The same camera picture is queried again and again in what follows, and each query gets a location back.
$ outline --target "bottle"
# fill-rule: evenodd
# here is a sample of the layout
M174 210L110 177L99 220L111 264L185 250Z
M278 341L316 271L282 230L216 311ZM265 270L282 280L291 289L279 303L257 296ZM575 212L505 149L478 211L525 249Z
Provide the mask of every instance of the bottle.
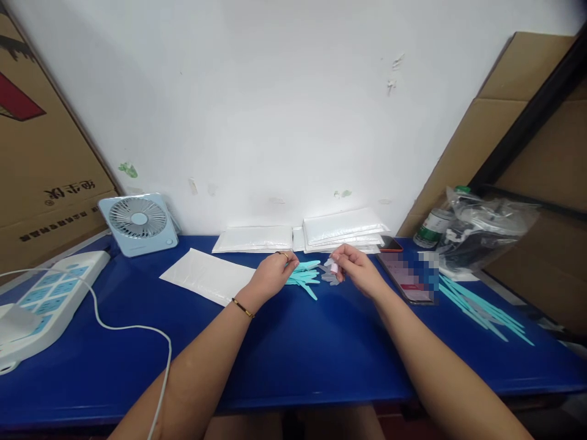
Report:
M468 186L456 186L454 190L457 193L470 193L471 188ZM414 243L421 248L433 248L440 241L440 237L448 228L450 222L454 219L454 212L446 196L440 198L437 206L428 214L428 217L414 235Z

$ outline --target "forearm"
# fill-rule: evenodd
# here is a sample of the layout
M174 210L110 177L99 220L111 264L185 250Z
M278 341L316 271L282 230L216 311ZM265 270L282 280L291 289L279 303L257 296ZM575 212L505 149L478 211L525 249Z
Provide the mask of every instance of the forearm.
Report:
M391 289L375 298L418 397L455 439L531 438L504 403Z
M241 291L237 299L251 312L260 304ZM154 439L203 437L251 322L230 303L173 361ZM114 439L147 437L163 383L162 373L118 425Z

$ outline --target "light blue fan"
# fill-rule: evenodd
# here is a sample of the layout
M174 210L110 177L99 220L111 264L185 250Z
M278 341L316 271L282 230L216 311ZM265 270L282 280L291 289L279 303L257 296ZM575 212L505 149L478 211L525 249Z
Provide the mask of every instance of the light blue fan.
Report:
M136 257L177 246L177 233L161 194L113 197L98 202L123 255Z

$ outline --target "gold bracelet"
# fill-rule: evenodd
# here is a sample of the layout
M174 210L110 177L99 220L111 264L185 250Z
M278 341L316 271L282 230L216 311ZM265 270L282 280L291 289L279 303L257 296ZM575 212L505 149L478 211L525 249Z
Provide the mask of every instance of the gold bracelet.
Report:
M255 315L253 315L251 312L249 312L246 308L243 307L242 304L240 304L240 302L238 302L235 298L232 298L232 302L235 303L237 306L240 307L240 309L246 313L246 315L250 318L253 319L255 317Z

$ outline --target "smartphone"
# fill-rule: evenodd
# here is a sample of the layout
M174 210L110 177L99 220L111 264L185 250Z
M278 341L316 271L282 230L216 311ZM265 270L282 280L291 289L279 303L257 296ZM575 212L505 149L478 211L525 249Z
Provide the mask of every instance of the smartphone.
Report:
M402 248L401 244L399 244L393 237L389 235L382 235L383 244L378 244L377 247L382 252L402 252L404 248Z
M377 254L377 260L409 303L434 305L434 285L428 283L427 271L411 268L416 265L404 261L401 255Z

